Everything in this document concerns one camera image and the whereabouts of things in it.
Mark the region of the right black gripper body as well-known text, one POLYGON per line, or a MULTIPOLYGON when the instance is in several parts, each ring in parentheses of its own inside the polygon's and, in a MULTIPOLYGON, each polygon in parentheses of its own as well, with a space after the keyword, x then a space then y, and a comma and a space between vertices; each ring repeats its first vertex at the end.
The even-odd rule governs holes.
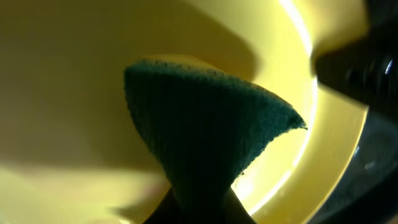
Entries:
POLYGON ((367 33, 315 57, 318 81, 397 118, 397 0, 365 1, 367 33))

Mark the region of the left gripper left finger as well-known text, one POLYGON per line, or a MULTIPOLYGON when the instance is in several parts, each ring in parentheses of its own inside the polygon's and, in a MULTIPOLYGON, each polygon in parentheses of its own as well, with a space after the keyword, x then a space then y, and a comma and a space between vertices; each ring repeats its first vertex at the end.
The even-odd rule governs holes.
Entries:
POLYGON ((180 208, 172 189, 165 194, 158 207, 144 221, 144 224, 178 224, 180 208))

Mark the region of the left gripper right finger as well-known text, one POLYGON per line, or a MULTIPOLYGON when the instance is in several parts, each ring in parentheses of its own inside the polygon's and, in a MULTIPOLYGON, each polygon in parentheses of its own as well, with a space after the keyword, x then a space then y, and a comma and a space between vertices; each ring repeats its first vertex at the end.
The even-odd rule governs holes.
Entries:
POLYGON ((224 203, 226 224, 256 224, 245 210, 232 188, 229 188, 224 203))

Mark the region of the green yellow sponge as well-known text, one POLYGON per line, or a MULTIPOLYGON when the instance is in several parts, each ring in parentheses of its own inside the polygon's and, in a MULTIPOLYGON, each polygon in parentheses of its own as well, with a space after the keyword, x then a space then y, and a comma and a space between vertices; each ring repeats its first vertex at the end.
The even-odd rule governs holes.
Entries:
POLYGON ((190 218, 219 216, 234 180, 267 145, 307 126, 274 93, 213 68, 141 59, 125 69, 124 92, 190 218))

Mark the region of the yellow plate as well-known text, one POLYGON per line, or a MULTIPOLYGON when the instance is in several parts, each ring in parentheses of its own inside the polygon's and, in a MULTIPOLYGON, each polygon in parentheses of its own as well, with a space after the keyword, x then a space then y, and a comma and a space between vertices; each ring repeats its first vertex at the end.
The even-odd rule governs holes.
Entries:
POLYGON ((284 134, 234 182, 258 223, 305 223, 351 160, 365 106, 322 87, 320 44, 365 33, 362 1, 2 1, 1 222, 142 223, 168 183, 134 128, 123 70, 188 56, 288 101, 284 134))

